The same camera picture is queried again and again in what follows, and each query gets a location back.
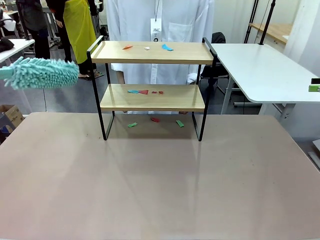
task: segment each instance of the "chair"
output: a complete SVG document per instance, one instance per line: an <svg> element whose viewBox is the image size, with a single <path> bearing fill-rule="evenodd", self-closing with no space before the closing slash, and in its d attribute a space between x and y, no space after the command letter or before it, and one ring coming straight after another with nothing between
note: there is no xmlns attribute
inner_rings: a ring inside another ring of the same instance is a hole
<svg viewBox="0 0 320 240"><path fill-rule="evenodd" d="M212 44L225 44L226 43L226 37L222 32L215 32L212 34L211 38L211 43ZM217 88L219 89L220 92L222 92L224 95L226 94L225 91L223 91L219 85L218 85L218 80L219 79L229 79L229 73L225 69L225 67L222 65L222 63L218 60L216 63L215 71L212 72L212 66L211 65L206 65L203 69L203 72L201 74L201 79L210 79L210 77L213 75L214 84L216 84Z"/></svg>

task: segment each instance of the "cardboard box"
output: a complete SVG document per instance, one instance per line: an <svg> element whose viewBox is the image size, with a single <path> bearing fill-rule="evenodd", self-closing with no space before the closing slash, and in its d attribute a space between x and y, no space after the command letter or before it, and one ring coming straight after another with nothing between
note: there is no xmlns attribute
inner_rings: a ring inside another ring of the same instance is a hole
<svg viewBox="0 0 320 240"><path fill-rule="evenodd" d="M18 127L25 119L16 105L0 105L0 112L4 113L15 127ZM13 131L9 126L5 126L4 128L0 126L0 128L2 128L1 131L4 133L12 133Z"/></svg>

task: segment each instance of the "shelf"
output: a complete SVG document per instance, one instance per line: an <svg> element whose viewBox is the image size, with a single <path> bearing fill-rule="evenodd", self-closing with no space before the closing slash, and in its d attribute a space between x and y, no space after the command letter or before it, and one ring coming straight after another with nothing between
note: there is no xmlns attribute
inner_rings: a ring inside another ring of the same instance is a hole
<svg viewBox="0 0 320 240"><path fill-rule="evenodd" d="M149 90L149 94L128 90ZM103 111L203 112L205 104L198 85L109 84L100 107Z"/></svg>
<svg viewBox="0 0 320 240"><path fill-rule="evenodd" d="M163 44L174 50L162 49ZM127 45L133 47L123 50ZM206 45L198 42L102 41L91 54L91 59L96 64L212 65L213 62Z"/></svg>

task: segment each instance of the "name tag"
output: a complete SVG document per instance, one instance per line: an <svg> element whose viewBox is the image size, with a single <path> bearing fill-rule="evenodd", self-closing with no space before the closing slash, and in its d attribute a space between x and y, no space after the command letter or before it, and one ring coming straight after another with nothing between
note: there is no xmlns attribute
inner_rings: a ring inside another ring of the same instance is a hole
<svg viewBox="0 0 320 240"><path fill-rule="evenodd" d="M150 32L152 42L162 41L162 21L161 18L151 18L150 20Z"/></svg>

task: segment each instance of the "black pants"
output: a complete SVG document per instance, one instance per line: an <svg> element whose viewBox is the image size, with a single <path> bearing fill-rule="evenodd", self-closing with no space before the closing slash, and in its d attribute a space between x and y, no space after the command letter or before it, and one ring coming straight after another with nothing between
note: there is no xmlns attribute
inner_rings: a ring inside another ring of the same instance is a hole
<svg viewBox="0 0 320 240"><path fill-rule="evenodd" d="M49 41L48 37L40 36L38 31L34 31L28 29L32 38L34 39L34 51L35 57L38 59L50 59L50 48L49 48Z"/></svg>
<svg viewBox="0 0 320 240"><path fill-rule="evenodd" d="M85 60L83 63L78 63L79 71L82 75L87 75L90 70L90 63L89 60ZM97 65L95 63L92 64L93 69L97 69Z"/></svg>
<svg viewBox="0 0 320 240"><path fill-rule="evenodd" d="M71 62L72 59L71 59L70 41L69 41L66 26L65 26L65 22L63 21L62 24L63 24L62 28L59 26L57 26L57 28L58 28L59 37L60 37L60 40L61 40L61 43L62 43L62 46L64 49L64 55L65 55L64 61Z"/></svg>

